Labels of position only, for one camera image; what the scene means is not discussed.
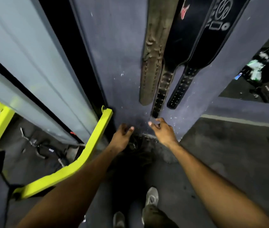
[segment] sneaker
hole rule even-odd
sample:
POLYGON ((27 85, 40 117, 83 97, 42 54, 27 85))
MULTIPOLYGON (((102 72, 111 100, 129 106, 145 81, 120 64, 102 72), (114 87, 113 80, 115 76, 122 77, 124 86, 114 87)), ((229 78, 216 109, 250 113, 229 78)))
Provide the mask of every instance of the sneaker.
POLYGON ((146 203, 145 206, 147 205, 155 205, 157 206, 159 202, 159 194, 158 190, 155 187, 149 188, 146 194, 146 203))
POLYGON ((114 214, 114 228, 125 228, 125 216, 121 211, 114 214))

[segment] dark pants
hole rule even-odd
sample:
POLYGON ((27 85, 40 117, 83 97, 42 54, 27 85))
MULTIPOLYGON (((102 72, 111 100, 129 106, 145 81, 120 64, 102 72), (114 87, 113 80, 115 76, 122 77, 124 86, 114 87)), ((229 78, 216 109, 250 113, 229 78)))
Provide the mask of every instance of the dark pants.
POLYGON ((145 206, 142 218, 144 228, 178 228, 177 224, 154 205, 145 206))

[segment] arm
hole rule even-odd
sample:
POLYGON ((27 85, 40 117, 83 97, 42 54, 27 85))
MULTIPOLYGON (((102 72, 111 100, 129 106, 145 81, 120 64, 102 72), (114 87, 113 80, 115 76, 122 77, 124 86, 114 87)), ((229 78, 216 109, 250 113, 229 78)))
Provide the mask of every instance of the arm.
POLYGON ((197 195, 219 228, 269 228, 269 217, 235 186, 182 148, 163 118, 149 122, 159 141, 178 159, 197 195))
POLYGON ((29 227, 78 227, 113 158, 123 151, 134 128, 122 124, 107 148, 78 172, 62 181, 37 203, 18 224, 29 227))

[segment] person's left hand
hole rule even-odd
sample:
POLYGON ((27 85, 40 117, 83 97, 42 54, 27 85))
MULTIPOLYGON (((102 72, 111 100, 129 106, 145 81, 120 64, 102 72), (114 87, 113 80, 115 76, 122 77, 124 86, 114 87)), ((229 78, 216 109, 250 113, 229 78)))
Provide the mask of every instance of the person's left hand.
POLYGON ((114 133, 114 136, 108 145, 110 150, 116 152, 117 154, 122 152, 126 148, 133 131, 133 126, 127 131, 126 124, 121 124, 118 130, 114 133))

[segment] blue object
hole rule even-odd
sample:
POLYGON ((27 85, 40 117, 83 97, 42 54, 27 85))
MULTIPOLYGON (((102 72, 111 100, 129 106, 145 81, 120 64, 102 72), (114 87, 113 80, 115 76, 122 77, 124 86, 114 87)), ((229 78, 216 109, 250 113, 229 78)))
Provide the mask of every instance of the blue object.
POLYGON ((242 73, 239 73, 234 79, 238 80, 238 78, 242 75, 242 73))

